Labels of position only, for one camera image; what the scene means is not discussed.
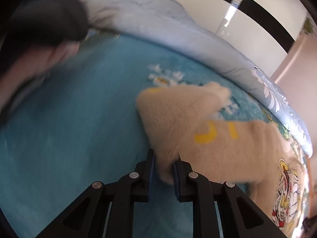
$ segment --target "blue blanket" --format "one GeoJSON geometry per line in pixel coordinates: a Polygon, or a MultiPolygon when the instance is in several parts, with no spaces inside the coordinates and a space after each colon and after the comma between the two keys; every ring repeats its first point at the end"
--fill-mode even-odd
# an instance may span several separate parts
{"type": "MultiPolygon", "coordinates": [[[[0,207],[18,236],[35,237],[92,182],[117,181],[145,160],[141,90],[210,81],[232,92],[219,117],[275,121],[288,136],[253,97],[199,62],[124,35],[85,41],[0,130],[0,207]]],[[[191,203],[178,203],[156,177],[150,203],[135,206],[134,237],[192,237],[191,203]]]]}
{"type": "Polygon", "coordinates": [[[81,0],[96,28],[111,29],[168,47],[191,57],[237,84],[270,110],[313,154],[305,123],[283,91],[227,41],[198,26],[174,0],[81,0]]]}

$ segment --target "cartoon graphic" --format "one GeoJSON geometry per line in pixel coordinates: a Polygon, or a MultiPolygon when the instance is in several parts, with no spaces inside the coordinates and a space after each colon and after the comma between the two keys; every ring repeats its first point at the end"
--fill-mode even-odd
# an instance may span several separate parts
{"type": "Polygon", "coordinates": [[[272,221],[283,230],[286,224],[293,225],[300,206],[299,176],[284,159],[278,165],[279,188],[274,200],[272,221]]]}

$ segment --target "triangular cutout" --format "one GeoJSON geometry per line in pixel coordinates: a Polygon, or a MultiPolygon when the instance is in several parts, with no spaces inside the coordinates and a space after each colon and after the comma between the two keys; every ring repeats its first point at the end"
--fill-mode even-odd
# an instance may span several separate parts
{"type": "Polygon", "coordinates": [[[244,198],[236,198],[237,204],[246,229],[252,229],[264,223],[264,220],[252,209],[244,198]]]}
{"type": "Polygon", "coordinates": [[[90,198],[85,198],[75,210],[64,219],[63,225],[79,230],[85,217],[85,213],[90,203],[90,198]]]}

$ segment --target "light blue comforter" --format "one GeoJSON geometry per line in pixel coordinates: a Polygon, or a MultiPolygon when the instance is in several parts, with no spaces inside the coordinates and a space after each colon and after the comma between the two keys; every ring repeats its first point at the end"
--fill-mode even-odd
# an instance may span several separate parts
{"type": "Polygon", "coordinates": [[[174,0],[81,0],[95,28],[133,35],[193,58],[228,78],[276,116],[313,154],[305,123],[283,91],[228,42],[198,26],[174,0]]]}

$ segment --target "black stripe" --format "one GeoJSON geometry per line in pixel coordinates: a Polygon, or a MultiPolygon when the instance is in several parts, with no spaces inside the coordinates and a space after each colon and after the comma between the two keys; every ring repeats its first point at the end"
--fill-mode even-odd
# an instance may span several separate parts
{"type": "Polygon", "coordinates": [[[287,30],[267,10],[253,0],[242,0],[238,8],[264,28],[288,53],[294,39],[287,30]]]}
{"type": "Polygon", "coordinates": [[[242,0],[239,10],[264,28],[288,53],[294,39],[267,10],[253,0],[242,0]]]}

